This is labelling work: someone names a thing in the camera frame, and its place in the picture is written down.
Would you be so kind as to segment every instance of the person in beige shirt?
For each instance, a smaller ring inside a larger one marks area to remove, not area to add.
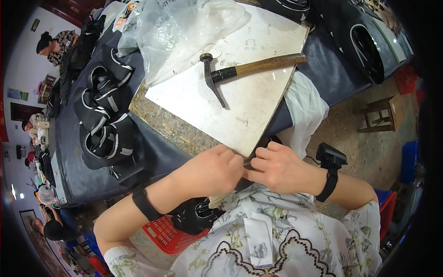
[[[36,144],[39,141],[39,137],[37,135],[38,129],[38,121],[43,119],[43,115],[41,113],[33,114],[29,117],[28,121],[22,122],[22,129],[25,132],[28,132],[29,136],[32,138],[32,143]]]

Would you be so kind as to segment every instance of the door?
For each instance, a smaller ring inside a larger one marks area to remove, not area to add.
[[[28,121],[31,115],[42,113],[43,108],[11,103],[11,120]]]
[[[82,27],[92,9],[102,8],[106,0],[43,0],[40,6],[61,18]]]

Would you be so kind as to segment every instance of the person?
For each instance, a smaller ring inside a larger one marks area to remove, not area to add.
[[[75,30],[62,31],[54,38],[49,32],[44,32],[37,43],[37,54],[48,57],[48,61],[60,67],[63,55],[77,42],[78,37]]]
[[[382,263],[379,205],[367,182],[338,174],[328,198],[348,210],[338,221],[319,213],[314,204],[314,196],[325,187],[326,169],[305,163],[276,142],[267,149],[257,148],[251,166],[254,170],[245,169],[239,155],[218,145],[144,188],[146,204],[166,214],[190,198],[229,193],[242,176],[255,182],[223,200],[226,212],[169,270],[156,268],[128,239],[149,221],[136,204],[139,200],[128,196],[106,210],[94,233],[112,273],[120,277],[377,273]],[[259,266],[262,260],[270,262]]]
[[[25,159],[25,166],[30,168],[29,164],[33,163],[34,159],[35,159],[35,151],[30,151]]]
[[[43,118],[41,113],[33,114],[29,117],[29,120],[22,121],[22,129],[25,132],[28,132],[29,136],[32,139],[33,144],[37,144],[39,141],[39,136],[37,135],[37,128],[35,128],[38,124],[40,118]]]
[[[61,208],[58,214],[52,205],[46,205],[46,207],[50,208],[54,219],[46,224],[43,224],[37,217],[31,219],[31,226],[35,231],[52,241],[71,240],[81,235],[69,208]]]

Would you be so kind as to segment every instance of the black cable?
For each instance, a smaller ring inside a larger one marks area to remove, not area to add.
[[[317,161],[316,161],[316,160],[314,160],[314,158],[313,158],[313,157],[311,157],[311,156],[306,156],[306,157],[308,157],[308,158],[310,158],[311,160],[313,160],[313,161],[314,161],[314,163],[316,163],[316,164],[320,164],[320,163],[317,163]]]

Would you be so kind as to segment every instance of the hammer head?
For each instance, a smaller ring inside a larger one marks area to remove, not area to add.
[[[212,55],[209,53],[204,53],[200,55],[200,62],[204,63],[204,73],[205,73],[205,82],[207,86],[214,92],[215,96],[217,97],[218,101],[220,102],[221,106],[223,108],[226,108],[226,104],[222,99],[222,96],[219,94],[217,87],[215,87],[214,81],[211,77],[211,61],[212,61]]]

